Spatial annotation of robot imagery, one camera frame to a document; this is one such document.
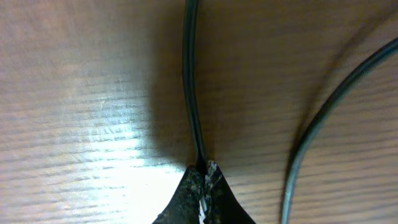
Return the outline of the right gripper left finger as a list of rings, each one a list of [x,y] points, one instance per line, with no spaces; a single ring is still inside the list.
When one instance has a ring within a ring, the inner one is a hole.
[[[205,178],[194,165],[187,167],[170,202],[153,224],[199,224]]]

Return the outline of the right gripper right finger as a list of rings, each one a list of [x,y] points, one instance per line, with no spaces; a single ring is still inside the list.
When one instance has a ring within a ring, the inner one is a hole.
[[[205,176],[206,224],[255,224],[239,204],[219,165],[208,161]]]

